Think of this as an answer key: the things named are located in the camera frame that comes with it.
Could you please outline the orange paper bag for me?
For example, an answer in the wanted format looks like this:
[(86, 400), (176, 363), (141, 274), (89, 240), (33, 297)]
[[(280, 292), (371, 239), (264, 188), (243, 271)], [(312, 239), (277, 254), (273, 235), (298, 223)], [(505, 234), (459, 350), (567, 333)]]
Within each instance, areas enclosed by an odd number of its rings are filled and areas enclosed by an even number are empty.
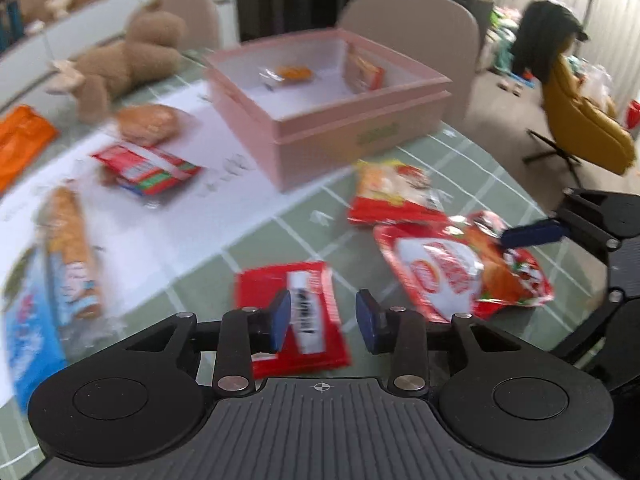
[(57, 135), (55, 126), (28, 105), (15, 107), (1, 118), (1, 193), (6, 192)]

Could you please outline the red spicy strip packet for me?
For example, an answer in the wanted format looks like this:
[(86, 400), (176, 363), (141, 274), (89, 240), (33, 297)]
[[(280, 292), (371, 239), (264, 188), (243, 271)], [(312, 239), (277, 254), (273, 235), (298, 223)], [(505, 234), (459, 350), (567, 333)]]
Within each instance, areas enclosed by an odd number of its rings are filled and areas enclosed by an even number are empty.
[(275, 264), (236, 274), (235, 307), (265, 308), (282, 289), (291, 295), (290, 325), (279, 352), (252, 357), (254, 377), (297, 376), (352, 364), (332, 271), (323, 261)]

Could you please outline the yellow rice cracker packet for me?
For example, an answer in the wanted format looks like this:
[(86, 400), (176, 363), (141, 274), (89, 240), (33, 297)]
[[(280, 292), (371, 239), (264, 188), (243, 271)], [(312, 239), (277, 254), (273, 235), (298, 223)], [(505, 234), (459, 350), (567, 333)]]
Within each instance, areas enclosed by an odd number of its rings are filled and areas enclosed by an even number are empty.
[(383, 67), (361, 55), (353, 44), (348, 44), (343, 63), (343, 79), (354, 93), (381, 89), (385, 78)]

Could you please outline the small orange candy packet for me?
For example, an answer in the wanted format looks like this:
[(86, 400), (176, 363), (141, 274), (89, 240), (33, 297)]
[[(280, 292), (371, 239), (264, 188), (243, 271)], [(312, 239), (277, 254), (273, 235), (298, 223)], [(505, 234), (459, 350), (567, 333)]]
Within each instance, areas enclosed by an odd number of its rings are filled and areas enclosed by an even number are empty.
[(271, 91), (308, 84), (314, 80), (316, 74), (305, 65), (281, 65), (276, 67), (264, 67), (259, 72), (262, 83)]

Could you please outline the long biscuit stick packet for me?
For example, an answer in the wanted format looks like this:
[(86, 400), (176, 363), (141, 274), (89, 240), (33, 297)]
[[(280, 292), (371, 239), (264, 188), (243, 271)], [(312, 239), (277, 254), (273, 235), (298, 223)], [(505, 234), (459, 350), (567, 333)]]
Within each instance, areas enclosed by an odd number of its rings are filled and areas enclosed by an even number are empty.
[(37, 224), (58, 325), (99, 318), (103, 308), (96, 255), (78, 194), (69, 185), (54, 188), (38, 211)]

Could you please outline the red yellow snack packet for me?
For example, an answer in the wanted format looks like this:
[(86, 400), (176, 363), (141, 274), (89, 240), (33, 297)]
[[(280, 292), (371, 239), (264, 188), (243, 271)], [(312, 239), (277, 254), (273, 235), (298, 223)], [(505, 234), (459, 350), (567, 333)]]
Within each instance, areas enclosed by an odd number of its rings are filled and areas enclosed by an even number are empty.
[(356, 166), (356, 193), (347, 218), (355, 226), (444, 220), (439, 194), (426, 172), (398, 159)]

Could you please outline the blue seaweed snack bag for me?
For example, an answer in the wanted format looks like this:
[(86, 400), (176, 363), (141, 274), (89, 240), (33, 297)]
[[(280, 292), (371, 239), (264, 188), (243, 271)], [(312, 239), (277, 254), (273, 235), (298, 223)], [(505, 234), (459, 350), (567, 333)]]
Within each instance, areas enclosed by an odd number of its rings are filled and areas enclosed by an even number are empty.
[(6, 279), (2, 316), (9, 376), (17, 406), (26, 413), (38, 386), (67, 365), (37, 244), (22, 253)]

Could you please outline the brown plush teddy bear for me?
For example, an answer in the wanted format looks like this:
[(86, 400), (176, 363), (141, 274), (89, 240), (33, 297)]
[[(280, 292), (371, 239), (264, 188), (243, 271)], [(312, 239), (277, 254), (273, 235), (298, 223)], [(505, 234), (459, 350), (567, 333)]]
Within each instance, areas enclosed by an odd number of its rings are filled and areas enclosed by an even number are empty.
[(111, 115), (115, 100), (180, 70), (179, 46), (187, 32), (183, 18), (154, 0), (131, 15), (122, 39), (92, 47), (76, 58), (54, 61), (56, 74), (47, 92), (72, 96), (84, 124), (102, 122)]

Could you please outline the round bread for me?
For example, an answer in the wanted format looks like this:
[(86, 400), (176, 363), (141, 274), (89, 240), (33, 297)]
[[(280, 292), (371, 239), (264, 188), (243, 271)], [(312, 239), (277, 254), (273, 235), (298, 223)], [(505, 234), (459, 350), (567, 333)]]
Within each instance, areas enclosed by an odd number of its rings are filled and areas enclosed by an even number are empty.
[(162, 104), (122, 108), (115, 120), (122, 140), (144, 148), (171, 140), (181, 133), (178, 110)]

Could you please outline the white printed paper mat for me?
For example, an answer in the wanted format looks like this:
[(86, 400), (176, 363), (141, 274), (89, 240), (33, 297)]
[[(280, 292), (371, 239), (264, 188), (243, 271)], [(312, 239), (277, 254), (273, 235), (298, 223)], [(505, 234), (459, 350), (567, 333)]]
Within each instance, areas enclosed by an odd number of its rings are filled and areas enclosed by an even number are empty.
[[(244, 269), (332, 256), (349, 239), (346, 200), (336, 170), (290, 192), (278, 191), (205, 99), (202, 84), (171, 93), (188, 133), (171, 154), (198, 166), (186, 183), (156, 197), (105, 185), (96, 152), (113, 143), (101, 128), (28, 177), (1, 202), (1, 281), (34, 294), (36, 322), (26, 336), (1, 332), (1, 400), (15, 404), (19, 385), (46, 377), (168, 315), (219, 318), (235, 305)], [(71, 192), (94, 260), (99, 313), (92, 320), (58, 314), (77, 298), (82, 270), (46, 252), (48, 199)]]

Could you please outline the white cabinet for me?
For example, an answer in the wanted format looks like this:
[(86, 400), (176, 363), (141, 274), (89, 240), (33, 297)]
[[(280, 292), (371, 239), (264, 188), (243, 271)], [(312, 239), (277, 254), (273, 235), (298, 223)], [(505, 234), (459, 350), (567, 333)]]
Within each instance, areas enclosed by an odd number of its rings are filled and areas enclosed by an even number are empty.
[[(51, 62), (73, 58), (122, 36), (128, 18), (151, 0), (96, 0), (62, 21), (27, 37), (1, 55), (1, 106), (10, 107), (52, 74)], [(214, 0), (221, 24), (221, 46), (240, 42), (235, 0)]]

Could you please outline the large red snack bag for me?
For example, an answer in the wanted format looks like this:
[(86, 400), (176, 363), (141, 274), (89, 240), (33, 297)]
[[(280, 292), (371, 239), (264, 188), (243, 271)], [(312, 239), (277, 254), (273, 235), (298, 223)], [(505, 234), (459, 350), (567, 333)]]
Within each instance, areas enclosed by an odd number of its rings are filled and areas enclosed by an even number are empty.
[(492, 211), (427, 223), (376, 226), (373, 237), (409, 299), (426, 318), (456, 313), (482, 320), (506, 307), (538, 308), (554, 288), (524, 248), (504, 249), (504, 221)]

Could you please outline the red green candy packet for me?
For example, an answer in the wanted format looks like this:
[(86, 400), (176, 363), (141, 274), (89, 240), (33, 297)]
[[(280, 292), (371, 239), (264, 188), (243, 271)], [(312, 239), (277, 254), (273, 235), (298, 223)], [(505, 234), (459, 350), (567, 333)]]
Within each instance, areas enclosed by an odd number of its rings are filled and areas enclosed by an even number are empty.
[(144, 148), (128, 142), (107, 145), (91, 157), (121, 188), (144, 198), (180, 188), (202, 171), (201, 166), (160, 148)]

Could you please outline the green checked tablecloth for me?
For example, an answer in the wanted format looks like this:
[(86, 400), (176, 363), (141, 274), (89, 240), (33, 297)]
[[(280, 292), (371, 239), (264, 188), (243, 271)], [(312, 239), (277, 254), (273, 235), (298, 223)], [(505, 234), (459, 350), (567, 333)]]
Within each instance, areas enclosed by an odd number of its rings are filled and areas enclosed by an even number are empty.
[[(190, 84), (202, 84), (209, 101), (205, 80), (205, 58), (194, 56), (177, 76), (150, 84), (126, 97), (127, 104), (167, 98)], [(78, 122), (76, 103), (70, 96), (52, 96), (43, 86), (35, 86), (20, 99), (58, 130), (56, 139), (29, 166), (16, 185), (1, 201), (28, 177), (47, 165), (86, 136), (109, 125), (89, 127)], [(437, 131), (384, 153), (385, 159), (398, 159), (423, 169), (438, 191), (447, 214), (469, 214), (490, 210), (503, 218), (508, 226), (525, 224), (542, 218), (558, 203), (563, 188), (572, 178), (557, 160), (537, 162), (525, 167), (523, 155), (537, 151), (538, 143), (526, 133), (537, 127), (541, 112), (537, 96), (525, 91), (520, 98), (500, 92), (490, 77), (482, 77), (472, 93), (472, 113), (462, 129), (441, 125)], [(348, 376), (382, 376), (387, 372), (384, 356), (372, 356), (364, 348), (355, 318), (354, 300), (360, 289), (370, 290), (384, 306), (408, 306), (409, 298), (390, 266), (386, 263), (371, 231), (353, 226), (347, 209), (355, 195), (357, 176), (353, 166), (337, 170), (344, 177), (334, 183), (334, 192), (346, 200), (346, 226), (349, 239), (336, 253), (318, 260), (332, 271), (334, 296), (342, 331), (348, 343), (352, 364), (345, 368)]]

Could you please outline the beige dining chair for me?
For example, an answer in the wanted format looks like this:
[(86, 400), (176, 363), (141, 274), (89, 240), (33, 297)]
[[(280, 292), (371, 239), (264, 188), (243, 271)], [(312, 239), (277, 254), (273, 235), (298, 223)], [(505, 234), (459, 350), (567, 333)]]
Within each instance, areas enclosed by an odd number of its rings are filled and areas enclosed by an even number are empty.
[(337, 26), (448, 77), (444, 122), (462, 126), (480, 54), (480, 31), (464, 6), (452, 0), (349, 0)]

